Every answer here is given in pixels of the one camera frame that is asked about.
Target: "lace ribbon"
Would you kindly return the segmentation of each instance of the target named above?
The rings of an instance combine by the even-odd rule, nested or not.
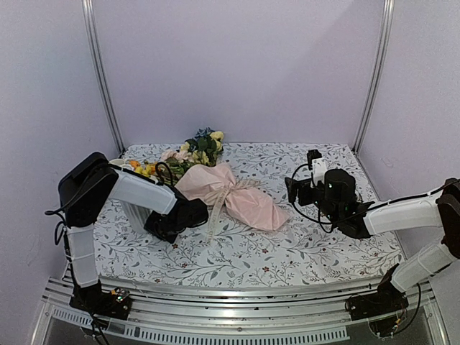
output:
[[[213,190],[209,192],[204,197],[204,202],[207,205],[213,204],[213,210],[211,212],[211,219],[208,222],[208,234],[206,236],[206,243],[209,244],[214,238],[216,232],[217,221],[219,220],[219,215],[221,214],[221,209],[224,206],[225,199],[228,194],[234,192],[235,190],[255,188],[260,185],[259,181],[253,179],[240,180],[236,185],[230,185],[228,187],[223,187],[221,189]]]

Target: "pink fabric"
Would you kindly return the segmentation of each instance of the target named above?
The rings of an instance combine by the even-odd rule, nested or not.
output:
[[[187,199],[200,198],[208,206],[214,205],[219,191],[226,190],[228,214],[259,230],[276,230],[287,221],[288,214],[269,195],[244,185],[244,181],[237,183],[230,166],[222,163],[215,167],[194,165],[175,187]]]

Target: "blue flower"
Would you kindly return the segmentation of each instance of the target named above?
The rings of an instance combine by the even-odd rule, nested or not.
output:
[[[207,137],[209,134],[212,132],[215,132],[209,127],[206,127],[205,129],[199,129],[198,132],[196,132],[196,135],[193,137],[194,140],[198,141],[201,137]]]

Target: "white wall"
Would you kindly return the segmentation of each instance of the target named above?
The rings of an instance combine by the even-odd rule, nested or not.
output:
[[[80,1],[3,1],[0,10],[0,344],[26,344],[55,247],[58,181],[115,145],[101,103]]]
[[[381,0],[95,1],[127,144],[226,139],[351,144]]]
[[[385,200],[460,178],[460,3],[396,1],[382,82],[360,157]],[[439,233],[400,232],[412,255]],[[460,264],[432,279],[460,344]]]

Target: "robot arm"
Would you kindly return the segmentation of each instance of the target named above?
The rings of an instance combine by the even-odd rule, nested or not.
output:
[[[406,262],[397,264],[383,277],[377,292],[349,299],[352,319],[368,318],[408,306],[405,292],[460,259],[460,182],[448,179],[443,187],[373,205],[362,203],[355,192],[355,179],[342,169],[325,168],[317,150],[307,154],[311,178],[286,178],[289,201],[301,206],[314,204],[337,228],[355,239],[386,231],[442,228],[444,237],[424,247]]]
[[[65,253],[75,286],[70,305],[99,315],[126,319],[131,306],[127,291],[102,292],[96,271],[94,223],[108,199],[121,201],[133,227],[170,243],[185,228],[208,220],[203,201],[189,201],[174,188],[110,165],[97,152],[69,172],[58,190],[61,207],[45,214],[65,214]]]

